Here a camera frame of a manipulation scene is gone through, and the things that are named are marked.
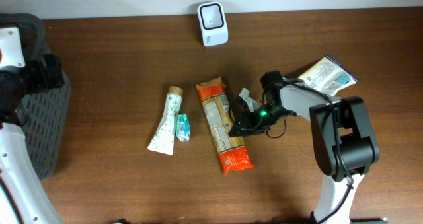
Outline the orange spaghetti packet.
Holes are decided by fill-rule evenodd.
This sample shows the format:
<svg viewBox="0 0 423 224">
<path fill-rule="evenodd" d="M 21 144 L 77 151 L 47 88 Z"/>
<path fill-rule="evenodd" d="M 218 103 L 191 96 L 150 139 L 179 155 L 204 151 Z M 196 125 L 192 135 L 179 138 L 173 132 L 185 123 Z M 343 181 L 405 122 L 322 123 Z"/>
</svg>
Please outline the orange spaghetti packet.
<svg viewBox="0 0 423 224">
<path fill-rule="evenodd" d="M 254 168 L 241 137 L 230 137 L 233 126 L 229 117 L 229 101 L 221 77 L 196 85 L 210 127 L 224 175 L 230 170 Z"/>
</svg>

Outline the small teal tissue pack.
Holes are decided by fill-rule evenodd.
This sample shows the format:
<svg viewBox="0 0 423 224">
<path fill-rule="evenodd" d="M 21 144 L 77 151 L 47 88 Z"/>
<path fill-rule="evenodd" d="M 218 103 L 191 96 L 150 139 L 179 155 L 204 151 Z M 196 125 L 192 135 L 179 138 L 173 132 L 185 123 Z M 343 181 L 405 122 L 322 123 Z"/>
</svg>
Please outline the small teal tissue pack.
<svg viewBox="0 0 423 224">
<path fill-rule="evenodd" d="M 176 136 L 181 142 L 190 140 L 190 122 L 186 114 L 178 115 L 176 123 Z"/>
</svg>

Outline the white cream tube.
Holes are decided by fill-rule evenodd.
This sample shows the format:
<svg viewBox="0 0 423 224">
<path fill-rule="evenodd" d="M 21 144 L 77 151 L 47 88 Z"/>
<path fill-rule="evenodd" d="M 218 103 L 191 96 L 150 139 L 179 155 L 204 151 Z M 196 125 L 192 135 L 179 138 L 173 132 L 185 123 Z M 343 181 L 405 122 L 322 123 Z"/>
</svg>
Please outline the white cream tube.
<svg viewBox="0 0 423 224">
<path fill-rule="evenodd" d="M 147 149 L 150 151 L 172 155 L 176 135 L 176 123 L 182 104 L 183 89 L 170 86 L 165 99 L 165 107 L 161 121 Z"/>
</svg>

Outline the yellow noodle packet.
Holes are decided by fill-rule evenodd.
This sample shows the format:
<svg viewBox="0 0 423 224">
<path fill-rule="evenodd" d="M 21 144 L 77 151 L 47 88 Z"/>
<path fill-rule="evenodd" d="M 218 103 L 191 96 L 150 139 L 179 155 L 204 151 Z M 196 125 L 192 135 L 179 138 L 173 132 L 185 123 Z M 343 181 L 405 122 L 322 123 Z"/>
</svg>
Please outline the yellow noodle packet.
<svg viewBox="0 0 423 224">
<path fill-rule="evenodd" d="M 338 91 L 359 82 L 357 77 L 329 55 L 325 55 L 298 78 L 308 87 L 329 96 L 335 96 Z"/>
</svg>

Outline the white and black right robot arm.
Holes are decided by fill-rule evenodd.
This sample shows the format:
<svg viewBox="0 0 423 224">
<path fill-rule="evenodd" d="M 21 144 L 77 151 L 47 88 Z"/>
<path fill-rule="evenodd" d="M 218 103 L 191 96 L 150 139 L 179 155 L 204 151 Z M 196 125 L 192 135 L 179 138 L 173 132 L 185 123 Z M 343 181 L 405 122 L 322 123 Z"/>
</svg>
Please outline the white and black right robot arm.
<svg viewBox="0 0 423 224">
<path fill-rule="evenodd" d="M 265 73 L 260 83 L 261 105 L 247 90 L 240 92 L 236 102 L 244 111 L 232 121 L 229 136 L 267 134 L 279 119 L 305 118 L 311 125 L 315 160 L 323 173 L 319 202 L 308 223 L 350 223 L 358 185 L 380 156 L 363 100 L 327 95 L 301 79 L 286 79 L 279 71 Z"/>
</svg>

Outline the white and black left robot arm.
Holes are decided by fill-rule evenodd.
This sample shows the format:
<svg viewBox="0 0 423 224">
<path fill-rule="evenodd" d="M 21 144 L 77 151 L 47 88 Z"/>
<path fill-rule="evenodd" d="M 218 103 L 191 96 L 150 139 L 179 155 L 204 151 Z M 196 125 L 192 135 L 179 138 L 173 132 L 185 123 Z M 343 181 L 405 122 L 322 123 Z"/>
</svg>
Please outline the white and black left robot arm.
<svg viewBox="0 0 423 224">
<path fill-rule="evenodd" d="M 1 222 L 62 223 L 30 162 L 16 109 L 28 94 L 17 27 L 1 29 Z"/>
</svg>

